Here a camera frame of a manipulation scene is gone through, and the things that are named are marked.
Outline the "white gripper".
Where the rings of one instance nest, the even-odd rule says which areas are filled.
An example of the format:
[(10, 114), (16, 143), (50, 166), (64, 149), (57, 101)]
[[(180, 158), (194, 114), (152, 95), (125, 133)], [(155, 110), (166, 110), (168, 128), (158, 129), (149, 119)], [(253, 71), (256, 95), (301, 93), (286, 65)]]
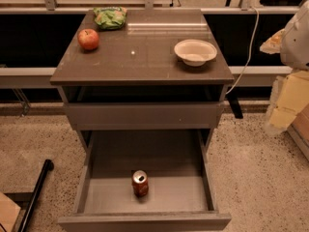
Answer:
[[(280, 52), (282, 36), (281, 29), (268, 38), (260, 46), (266, 54)], [(265, 131), (269, 135), (277, 135), (287, 130), (298, 114), (309, 103), (309, 72), (300, 71), (289, 74), (283, 81), (282, 90), (276, 102), (279, 108), (270, 107), (267, 110)]]

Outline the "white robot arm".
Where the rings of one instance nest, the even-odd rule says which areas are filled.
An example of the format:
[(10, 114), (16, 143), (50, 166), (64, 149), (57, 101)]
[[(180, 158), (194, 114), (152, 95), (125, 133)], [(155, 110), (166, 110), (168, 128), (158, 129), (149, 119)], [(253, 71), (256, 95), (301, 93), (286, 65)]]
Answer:
[(285, 131), (309, 104), (309, 2), (305, 2), (284, 29), (260, 46), (267, 54), (280, 54), (292, 68), (286, 77), (277, 76), (272, 85), (265, 130), (269, 135)]

